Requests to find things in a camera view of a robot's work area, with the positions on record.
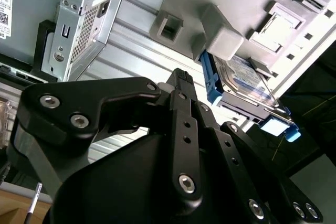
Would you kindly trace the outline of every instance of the white label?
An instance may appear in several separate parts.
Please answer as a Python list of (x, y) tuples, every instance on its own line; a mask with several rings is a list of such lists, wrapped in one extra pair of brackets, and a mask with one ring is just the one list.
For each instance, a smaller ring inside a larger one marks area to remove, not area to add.
[(248, 61), (233, 56), (233, 58), (226, 63), (232, 71), (233, 80), (240, 87), (248, 90), (249, 96), (259, 101), (271, 103), (272, 105), (276, 104), (276, 101), (273, 99), (266, 85), (260, 76), (256, 74)]
[(12, 5), (13, 0), (0, 0), (0, 38), (6, 39), (12, 35)]

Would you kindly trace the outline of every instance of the ventilation slot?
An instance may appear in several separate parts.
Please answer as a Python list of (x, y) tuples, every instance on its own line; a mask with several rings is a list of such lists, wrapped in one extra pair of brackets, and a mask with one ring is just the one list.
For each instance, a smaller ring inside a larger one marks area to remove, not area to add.
[(98, 11), (98, 6), (91, 9), (85, 14), (85, 19), (82, 25), (82, 30), (80, 32), (77, 46), (71, 56), (71, 61), (74, 62), (81, 54), (91, 45), (92, 40), (90, 40), (92, 34), (93, 23)]

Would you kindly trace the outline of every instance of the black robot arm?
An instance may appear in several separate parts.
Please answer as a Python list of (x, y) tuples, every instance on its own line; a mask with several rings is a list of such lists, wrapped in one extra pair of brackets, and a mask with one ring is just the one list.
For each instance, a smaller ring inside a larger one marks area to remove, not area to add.
[[(92, 142), (149, 128), (89, 164)], [(9, 160), (54, 203), (45, 223), (322, 223), (234, 123), (216, 123), (192, 77), (38, 84), (22, 93)]]

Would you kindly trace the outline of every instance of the wooden surface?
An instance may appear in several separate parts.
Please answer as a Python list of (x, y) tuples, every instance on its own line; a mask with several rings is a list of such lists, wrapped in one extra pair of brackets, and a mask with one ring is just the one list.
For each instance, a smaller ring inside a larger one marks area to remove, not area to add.
[[(0, 216), (18, 208), (27, 212), (31, 202), (30, 198), (0, 190)], [(34, 215), (43, 220), (50, 206), (50, 204), (38, 201)]]
[[(21, 208), (10, 211), (0, 216), (1, 224), (23, 224), (26, 219), (27, 211)], [(29, 224), (42, 224), (43, 220), (32, 215)]]

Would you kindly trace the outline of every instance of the wire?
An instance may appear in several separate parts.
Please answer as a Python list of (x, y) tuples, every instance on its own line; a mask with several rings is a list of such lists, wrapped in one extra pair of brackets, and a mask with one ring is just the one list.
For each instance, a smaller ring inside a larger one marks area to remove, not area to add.
[(331, 121), (327, 121), (327, 122), (324, 122), (324, 123), (321, 123), (321, 124), (327, 124), (327, 123), (333, 123), (333, 122), (336, 122), (336, 119), (331, 120)]
[(38, 201), (38, 197), (40, 196), (41, 189), (42, 189), (42, 183), (38, 182), (37, 186), (36, 186), (36, 189), (35, 189), (35, 194), (34, 194), (32, 200), (31, 200), (32, 204), (30, 205), (30, 208), (28, 209), (28, 213), (26, 215), (26, 219), (25, 219), (24, 224), (29, 224), (30, 223), (30, 219), (31, 219), (31, 216), (33, 215), (33, 212), (35, 210), (35, 207), (36, 207), (36, 204), (37, 204), (37, 201)]
[(0, 179), (0, 185), (5, 181), (5, 178), (7, 177), (9, 170), (11, 169), (10, 162), (6, 162), (3, 167), (0, 169), (0, 174), (3, 173), (1, 179)]
[(332, 98), (329, 98), (327, 100), (325, 100), (324, 102), (321, 102), (319, 105), (315, 106), (314, 108), (312, 108), (311, 110), (308, 110), (305, 114), (303, 114), (302, 116), (307, 115), (308, 113), (312, 112), (313, 110), (317, 109), (318, 107), (322, 106), (323, 104), (325, 104), (326, 102), (334, 99), (336, 97), (336, 95), (334, 95)]
[(275, 156), (277, 155), (278, 150), (279, 150), (279, 148), (280, 148), (280, 145), (282, 144), (282, 142), (283, 142), (284, 139), (285, 139), (285, 136), (282, 137), (282, 139), (281, 139), (281, 141), (280, 141), (280, 143), (279, 143), (277, 149), (275, 150), (274, 155), (273, 155), (273, 158), (272, 158), (272, 161), (274, 160)]
[(2, 178), (0, 179), (0, 186), (1, 186), (2, 183), (5, 181), (5, 179), (6, 179), (7, 175), (8, 175), (8, 173), (9, 173), (10, 169), (11, 169), (11, 165), (8, 165), (8, 166), (6, 167), (6, 169), (5, 169), (5, 172), (4, 172), (3, 175), (2, 175)]

